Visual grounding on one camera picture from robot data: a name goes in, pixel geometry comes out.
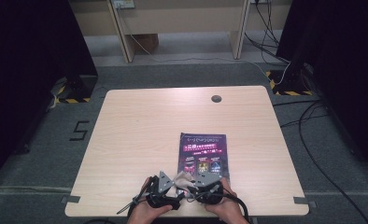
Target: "floor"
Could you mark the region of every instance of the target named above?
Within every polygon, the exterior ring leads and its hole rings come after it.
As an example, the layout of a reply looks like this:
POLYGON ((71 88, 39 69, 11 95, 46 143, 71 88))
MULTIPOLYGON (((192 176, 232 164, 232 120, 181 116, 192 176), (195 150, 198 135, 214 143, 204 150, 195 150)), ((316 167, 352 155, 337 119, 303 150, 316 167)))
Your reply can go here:
MULTIPOLYGON (((274 31, 277 39, 281 31, 274 31)), ((248 37, 261 43, 264 31, 247 32, 248 37)), ((126 63, 117 36, 86 36, 96 66, 131 66, 173 63, 280 63, 279 60, 262 53, 245 37, 240 60, 234 60, 228 33, 158 34, 159 46, 148 55, 138 51, 131 63, 126 63)), ((265 45, 273 45, 270 39, 265 45)))

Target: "hand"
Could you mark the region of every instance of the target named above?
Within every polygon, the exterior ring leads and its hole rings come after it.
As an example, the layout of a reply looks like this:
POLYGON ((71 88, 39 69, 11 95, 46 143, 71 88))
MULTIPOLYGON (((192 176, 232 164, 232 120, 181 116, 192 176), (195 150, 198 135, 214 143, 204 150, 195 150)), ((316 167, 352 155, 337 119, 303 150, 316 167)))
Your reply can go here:
MULTIPOLYGON (((235 197, 237 196, 236 193, 231 189, 225 177, 221 179, 221 183, 224 187, 224 193, 230 193, 235 197)), ((221 221, 224 221, 228 224, 248 224, 242 215, 239 204, 228 198, 223 197, 221 202, 218 204, 207 204, 205 205, 205 209, 208 212, 216 214, 221 221)))
MULTIPOLYGON (((149 178, 143 184, 144 188, 149 182, 149 178)), ((167 213, 172 210, 172 205, 165 205, 160 208, 153 208, 149 206, 147 201, 139 203, 133 210, 132 214, 129 216, 128 224, 149 224, 158 216, 167 213)))

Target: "yellow-black hazard tape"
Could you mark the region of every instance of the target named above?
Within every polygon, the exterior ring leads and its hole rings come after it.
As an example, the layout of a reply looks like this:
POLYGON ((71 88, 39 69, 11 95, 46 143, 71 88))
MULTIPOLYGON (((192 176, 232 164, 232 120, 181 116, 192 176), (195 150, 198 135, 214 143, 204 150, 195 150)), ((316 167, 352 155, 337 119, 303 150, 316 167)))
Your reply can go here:
POLYGON ((266 72, 266 76, 269 78, 269 84, 271 85, 272 92, 275 95, 312 95, 312 91, 282 91, 279 90, 275 82, 270 78, 271 72, 266 72))
POLYGON ((61 98, 59 97, 59 95, 64 91, 65 85, 63 85, 58 92, 57 98, 56 98, 56 103, 65 103, 65 104, 76 104, 76 103, 88 103, 91 98, 87 97, 87 98, 73 98, 73 99, 66 99, 66 98, 61 98))

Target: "electrical outlet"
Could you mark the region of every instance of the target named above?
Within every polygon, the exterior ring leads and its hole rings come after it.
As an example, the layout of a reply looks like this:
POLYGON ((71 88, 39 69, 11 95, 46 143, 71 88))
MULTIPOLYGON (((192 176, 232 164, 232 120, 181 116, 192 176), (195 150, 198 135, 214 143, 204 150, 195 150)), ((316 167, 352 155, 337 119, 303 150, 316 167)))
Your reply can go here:
MULTIPOLYGON (((259 0, 259 4, 268 4, 272 3, 272 0, 259 0)), ((256 0, 250 0, 250 4, 256 4, 256 0)))
POLYGON ((112 0, 112 3, 116 9, 134 8, 134 0, 112 0))

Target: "purple cover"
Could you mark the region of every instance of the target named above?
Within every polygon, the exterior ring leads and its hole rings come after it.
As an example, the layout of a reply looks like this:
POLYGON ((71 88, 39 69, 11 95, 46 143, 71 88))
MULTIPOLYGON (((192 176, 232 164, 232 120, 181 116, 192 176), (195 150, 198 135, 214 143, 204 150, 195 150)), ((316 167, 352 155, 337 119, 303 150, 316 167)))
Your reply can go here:
POLYGON ((177 172, 190 173, 194 179, 203 172, 230 179, 225 134, 182 133, 177 172))

